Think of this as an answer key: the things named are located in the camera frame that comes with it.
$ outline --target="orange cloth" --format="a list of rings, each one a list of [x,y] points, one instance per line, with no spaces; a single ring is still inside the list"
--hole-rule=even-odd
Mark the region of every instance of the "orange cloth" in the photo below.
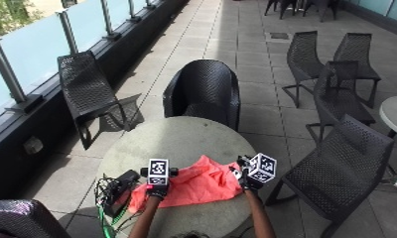
[[[207,156],[191,167],[179,171],[179,176],[171,178],[168,195],[159,207],[200,204],[227,200],[241,193],[239,181],[229,167],[239,169],[237,163],[220,165]],[[140,185],[132,192],[128,210],[135,213],[146,201],[146,186]]]

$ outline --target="black wicker chair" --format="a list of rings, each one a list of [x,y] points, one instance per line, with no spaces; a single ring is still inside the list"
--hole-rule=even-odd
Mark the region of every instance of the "black wicker chair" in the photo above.
[[[312,90],[305,85],[303,85],[301,82],[309,79],[319,78],[319,74],[323,70],[323,63],[319,60],[316,52],[316,40],[317,31],[296,33],[289,48],[288,63],[297,84],[285,86],[283,90],[293,99],[296,107],[300,106],[300,88],[303,87],[309,93],[312,93]],[[296,95],[293,95],[288,91],[289,88],[296,89]]]
[[[305,17],[305,13],[311,5],[316,5],[319,11],[319,21],[323,22],[323,18],[325,16],[325,12],[328,7],[332,9],[333,20],[336,20],[336,13],[339,11],[340,0],[307,0],[303,16]]]
[[[317,143],[323,140],[324,127],[333,126],[345,114],[365,125],[376,123],[356,94],[357,68],[357,61],[329,61],[321,71],[313,91],[320,123],[305,125]],[[320,127],[319,138],[312,130],[315,126]]]
[[[299,196],[332,221],[320,236],[331,237],[380,184],[393,144],[389,137],[345,115],[316,149],[283,176],[265,205]],[[284,183],[296,194],[277,198]]]
[[[194,116],[218,121],[239,131],[240,90],[236,73],[216,60],[190,62],[163,93],[164,116]]]
[[[123,129],[126,114],[91,51],[59,57],[58,64],[66,100],[87,150],[92,144],[92,134],[86,123],[103,115],[111,117],[108,109],[118,106],[123,120],[112,119]]]
[[[369,99],[365,100],[360,97],[360,100],[370,108],[373,108],[376,90],[377,90],[377,85],[378,85],[378,81],[381,80],[381,77],[370,65],[370,60],[369,60],[370,41],[372,41],[372,34],[362,34],[362,33],[345,34],[341,45],[336,50],[333,60],[336,61],[357,60],[359,61],[357,80],[359,79],[373,80],[373,87],[372,87]]]
[[[0,200],[0,232],[21,238],[71,237],[38,200]]]
[[[265,16],[268,16],[268,11],[271,9],[271,6],[275,4],[275,12],[277,11],[277,5],[279,2],[281,2],[281,15],[280,15],[280,19],[283,18],[289,5],[293,5],[293,16],[296,15],[296,8],[297,8],[297,0],[269,0],[268,2],[268,7],[267,7],[267,11],[265,11]]]

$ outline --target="tree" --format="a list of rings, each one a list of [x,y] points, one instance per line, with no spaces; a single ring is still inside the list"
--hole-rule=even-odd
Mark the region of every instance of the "tree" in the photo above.
[[[0,35],[42,19],[42,14],[30,0],[0,0]]]

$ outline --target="glass railing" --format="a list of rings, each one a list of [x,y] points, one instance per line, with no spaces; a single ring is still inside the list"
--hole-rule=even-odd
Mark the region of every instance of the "glass railing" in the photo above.
[[[144,7],[146,0],[87,0],[5,35],[0,68],[9,66],[15,76],[0,73],[0,112],[13,100],[10,91],[29,95],[58,73],[57,58],[87,51]]]
[[[397,20],[397,0],[347,0],[347,1]]]

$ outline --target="tiled floor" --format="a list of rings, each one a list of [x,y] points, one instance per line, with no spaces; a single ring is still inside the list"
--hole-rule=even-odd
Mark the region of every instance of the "tiled floor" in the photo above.
[[[144,123],[158,120],[163,118],[162,93],[176,71],[192,60],[223,61],[240,79],[241,135],[257,151],[279,159],[281,175],[315,147],[304,124],[317,122],[317,112],[312,96],[305,91],[300,98],[301,107],[296,109],[281,89],[295,82],[287,65],[291,41],[273,40],[269,32],[293,34],[319,30],[317,52],[323,61],[332,59],[345,33],[373,34],[370,58],[384,80],[370,113],[378,121],[373,127],[382,133],[388,133],[389,129],[378,117],[380,104],[397,95],[397,36],[343,11],[337,21],[328,13],[325,22],[320,23],[315,9],[305,18],[301,15],[293,17],[287,11],[285,19],[280,20],[280,12],[273,10],[264,16],[265,8],[264,0],[191,0],[156,40],[151,52],[127,74],[118,97],[140,94],[138,102]],[[362,95],[368,95],[369,89],[368,84],[359,84]],[[78,134],[71,132],[26,194],[26,197],[45,202],[74,237],[102,237],[92,186],[100,160],[122,134],[102,133],[92,147],[85,151]],[[397,167],[397,145],[392,165]],[[268,196],[275,184],[273,181],[263,190],[263,197]],[[280,238],[319,237],[328,224],[301,200],[267,210]],[[248,224],[237,229],[237,235]],[[247,237],[253,237],[252,233],[249,231]],[[394,189],[378,187],[335,237],[397,238]]]

